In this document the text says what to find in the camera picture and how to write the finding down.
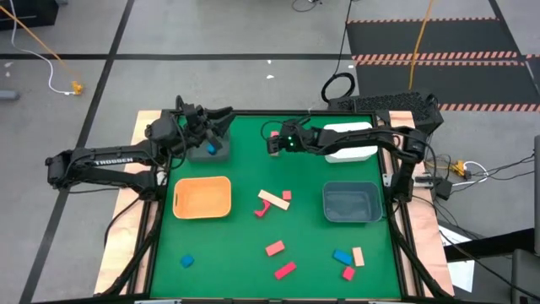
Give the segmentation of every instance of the orange plastic tray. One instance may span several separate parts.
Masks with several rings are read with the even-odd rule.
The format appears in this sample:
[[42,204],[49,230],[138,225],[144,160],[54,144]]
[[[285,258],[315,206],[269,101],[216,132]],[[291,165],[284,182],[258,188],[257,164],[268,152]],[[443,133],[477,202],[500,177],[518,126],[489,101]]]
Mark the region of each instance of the orange plastic tray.
[[174,199],[172,212],[179,219],[224,217],[230,212],[230,180],[225,176],[180,179]]

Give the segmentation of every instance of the pink block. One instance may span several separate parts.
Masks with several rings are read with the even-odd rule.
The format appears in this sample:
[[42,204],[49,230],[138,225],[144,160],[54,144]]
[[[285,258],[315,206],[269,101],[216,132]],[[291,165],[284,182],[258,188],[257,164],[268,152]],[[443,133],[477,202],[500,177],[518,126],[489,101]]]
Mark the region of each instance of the pink block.
[[255,215],[258,217],[263,217],[271,206],[270,202],[268,202],[266,199],[263,199],[262,203],[264,204],[264,208],[262,210],[254,211]]
[[293,198],[293,194],[290,192],[290,190],[283,191],[282,197],[284,200],[290,200]]
[[346,280],[352,280],[354,277],[354,268],[350,266],[345,267],[345,270],[343,271],[343,277]]
[[285,275],[290,274],[293,270],[296,269],[296,264],[294,262],[289,262],[287,265],[283,266],[281,269],[276,271],[275,276],[276,279],[280,280]]
[[282,251],[285,249],[285,245],[282,241],[277,241],[273,243],[272,245],[269,245],[267,247],[267,255],[271,257],[272,255]]

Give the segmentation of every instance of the green table surface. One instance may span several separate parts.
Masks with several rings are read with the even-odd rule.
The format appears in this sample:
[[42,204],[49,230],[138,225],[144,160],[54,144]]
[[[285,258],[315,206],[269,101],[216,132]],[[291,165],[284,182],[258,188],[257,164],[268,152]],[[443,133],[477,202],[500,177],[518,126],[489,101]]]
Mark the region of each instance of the green table surface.
[[[370,224],[329,222],[322,208],[322,188],[330,181],[365,181],[381,187],[377,155],[367,161],[329,164],[324,156],[281,151],[267,154],[260,135],[268,120],[289,117],[239,116],[230,127],[231,151],[223,163],[188,161],[170,174],[165,213],[151,287],[152,297],[203,298],[399,298],[397,271],[386,217]],[[370,117],[312,117],[329,123],[371,122]],[[268,125],[266,134],[279,130]],[[231,181],[232,210],[219,219],[179,220],[172,213],[175,184],[181,178],[226,176]],[[261,189],[277,196],[292,191],[289,210],[272,206],[263,218]],[[282,240],[285,250],[268,257],[265,247]],[[335,249],[362,247],[364,267],[352,281]],[[191,254],[187,269],[181,257]],[[281,280],[274,272],[294,261],[297,269]]]

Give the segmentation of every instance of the blue block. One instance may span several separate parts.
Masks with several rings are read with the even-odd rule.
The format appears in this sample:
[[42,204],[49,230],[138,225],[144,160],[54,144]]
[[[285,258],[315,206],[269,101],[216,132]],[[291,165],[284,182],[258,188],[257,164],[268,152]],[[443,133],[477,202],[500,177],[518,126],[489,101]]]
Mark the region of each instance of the blue block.
[[208,144],[208,146],[206,146],[206,151],[210,154],[210,155],[216,155],[216,153],[218,153],[218,151],[216,150],[216,148],[214,146],[212,146],[211,144]]
[[189,254],[183,256],[182,260],[180,260],[180,263],[182,266],[184,266],[184,268],[192,266],[193,262],[195,262],[195,259]]
[[334,250],[333,257],[345,265],[350,265],[353,262],[353,257],[350,254],[347,254],[341,250]]

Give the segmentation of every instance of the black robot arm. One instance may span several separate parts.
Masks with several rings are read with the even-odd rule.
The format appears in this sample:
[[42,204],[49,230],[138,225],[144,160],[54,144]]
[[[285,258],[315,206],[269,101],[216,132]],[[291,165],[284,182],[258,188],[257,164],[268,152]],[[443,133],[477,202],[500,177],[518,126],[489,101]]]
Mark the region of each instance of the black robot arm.
[[[379,146],[387,149],[402,161],[399,171],[392,175],[389,191],[392,201],[410,202],[413,196],[413,171],[424,159],[427,135],[408,127],[391,128],[380,126],[371,129],[337,132],[322,128],[304,129],[309,118],[291,119],[283,122],[278,136],[267,139],[267,152],[281,149],[289,152],[308,152],[315,155],[330,155],[340,149]],[[394,137],[402,135],[401,148],[394,144]]]
[[100,167],[128,163],[164,166],[170,157],[181,157],[204,140],[217,151],[221,149],[217,137],[223,137],[235,119],[231,107],[207,110],[184,104],[180,96],[176,103],[181,110],[180,116],[186,120],[183,127],[178,124],[177,116],[164,115],[146,127],[144,135],[147,139],[139,144],[65,150],[46,159],[47,181],[55,189],[69,188],[81,182],[129,187],[139,193],[141,199],[154,199],[159,188],[155,171],[133,174]]

